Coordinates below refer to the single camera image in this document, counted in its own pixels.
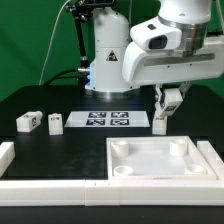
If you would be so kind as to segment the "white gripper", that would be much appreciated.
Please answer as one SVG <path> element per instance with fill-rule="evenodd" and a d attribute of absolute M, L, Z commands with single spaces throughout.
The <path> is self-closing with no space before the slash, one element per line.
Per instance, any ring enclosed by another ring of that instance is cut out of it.
<path fill-rule="evenodd" d="M 224 37 L 208 37 L 194 55 L 184 57 L 176 51 L 144 51 L 136 43 L 128 45 L 122 76 L 130 86 L 155 85 L 155 108 L 164 109 L 162 85 L 183 82 L 182 96 L 194 80 L 220 77 L 224 73 Z"/>

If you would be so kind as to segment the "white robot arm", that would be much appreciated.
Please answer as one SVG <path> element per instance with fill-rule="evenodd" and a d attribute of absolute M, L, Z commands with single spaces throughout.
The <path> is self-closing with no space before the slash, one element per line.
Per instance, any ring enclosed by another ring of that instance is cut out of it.
<path fill-rule="evenodd" d="M 158 15 L 134 27 L 109 7 L 95 10 L 88 92 L 111 98 L 145 85 L 224 74 L 224 35 L 206 35 L 212 0 L 159 2 Z"/>

